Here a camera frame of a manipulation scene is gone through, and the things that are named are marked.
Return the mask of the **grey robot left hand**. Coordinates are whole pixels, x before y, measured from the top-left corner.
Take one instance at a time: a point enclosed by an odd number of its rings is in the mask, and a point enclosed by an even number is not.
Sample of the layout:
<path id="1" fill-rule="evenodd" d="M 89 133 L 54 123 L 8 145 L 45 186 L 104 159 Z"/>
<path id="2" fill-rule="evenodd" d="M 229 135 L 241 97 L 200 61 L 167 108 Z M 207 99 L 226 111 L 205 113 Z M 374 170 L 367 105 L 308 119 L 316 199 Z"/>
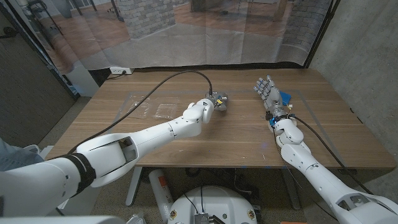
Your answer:
<path id="1" fill-rule="evenodd" d="M 228 95 L 225 92 L 213 92 L 212 94 L 206 93 L 205 98 L 208 98 L 214 104 L 216 111 L 226 111 Z"/>

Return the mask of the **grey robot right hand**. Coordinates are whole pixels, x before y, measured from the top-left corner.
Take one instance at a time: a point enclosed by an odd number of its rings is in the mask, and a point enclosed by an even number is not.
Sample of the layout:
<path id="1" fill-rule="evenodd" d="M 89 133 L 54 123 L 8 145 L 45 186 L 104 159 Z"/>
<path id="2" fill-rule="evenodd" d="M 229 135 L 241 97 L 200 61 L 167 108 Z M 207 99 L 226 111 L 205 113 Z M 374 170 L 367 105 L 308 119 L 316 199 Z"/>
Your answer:
<path id="1" fill-rule="evenodd" d="M 282 97 L 271 76 L 266 76 L 266 79 L 259 78 L 256 83 L 254 90 L 263 101 L 266 109 L 266 120 L 270 121 L 273 118 L 276 120 L 285 119 L 287 113 L 284 111 Z"/>

